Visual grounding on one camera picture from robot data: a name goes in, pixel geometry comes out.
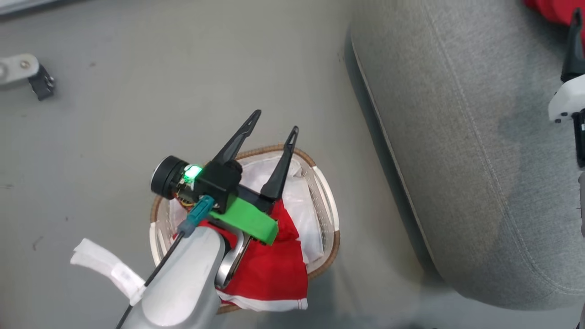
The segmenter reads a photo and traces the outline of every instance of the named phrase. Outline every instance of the green light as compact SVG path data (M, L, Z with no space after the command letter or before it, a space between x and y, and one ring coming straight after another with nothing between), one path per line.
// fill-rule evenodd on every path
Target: green light
M185 171L185 174L183 176L185 177L186 180L193 180L195 179L195 177L197 177L197 175L199 175L201 170L202 169L199 168L198 166L192 165L191 167L189 167L189 169Z

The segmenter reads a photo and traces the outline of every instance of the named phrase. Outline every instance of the gray floor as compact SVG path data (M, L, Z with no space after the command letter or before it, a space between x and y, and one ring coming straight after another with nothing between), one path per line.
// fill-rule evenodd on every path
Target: gray floor
M0 90L0 327L113 328L128 301L69 265L73 248L90 238L146 277L153 168L209 159L261 108L245 148L300 127L342 249L307 311L238 311L214 327L573 328L579 306L495 309L423 270L346 68L350 17L349 0L90 0L0 20L0 56L31 52L59 84L45 102L25 84Z

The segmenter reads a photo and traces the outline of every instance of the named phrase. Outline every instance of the gray fabric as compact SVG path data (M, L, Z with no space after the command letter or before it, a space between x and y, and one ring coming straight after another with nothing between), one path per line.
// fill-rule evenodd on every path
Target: gray fabric
M435 265L509 309L585 299L566 29L521 1L359 1L353 44Z

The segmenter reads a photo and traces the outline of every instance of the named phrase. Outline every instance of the cable connector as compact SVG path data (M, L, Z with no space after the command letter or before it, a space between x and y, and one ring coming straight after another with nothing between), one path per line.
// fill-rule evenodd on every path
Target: cable connector
M204 195L199 200L199 202L193 206L187 215L187 218L179 224L177 231L179 233L184 232L186 238L191 236L196 227L199 226L199 223L201 223L201 221L204 220L207 215L209 215L209 212L213 209L214 204L214 198Z

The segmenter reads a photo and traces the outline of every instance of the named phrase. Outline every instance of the wire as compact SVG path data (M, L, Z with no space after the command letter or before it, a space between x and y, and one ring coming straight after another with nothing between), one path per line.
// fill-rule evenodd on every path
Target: wire
M156 268L154 269L154 271L152 271L152 274L149 276L149 278L144 283L144 286L145 287L148 287L148 285L152 282L152 280L154 280L154 277L157 274L159 274L160 269L163 268L164 264L167 262L168 258L171 256L171 254L173 253L173 251L175 251L175 249L177 249L177 246L178 246L179 242L181 242L181 240L183 239L183 236L184 235L185 235L185 232L181 232L181 233L179 233L179 235L177 235L177 239L175 239L175 242L173 242L173 245L171 246L171 248L168 249L168 252L166 253L166 255L162 258L162 260L160 261L160 263L156 266ZM128 314L130 314L130 311L132 311L132 305L128 305L128 308L126 309L126 311L122 315L122 318L118 322L118 325L116 326L116 329L122 328L122 325L126 321L126 318L128 317Z

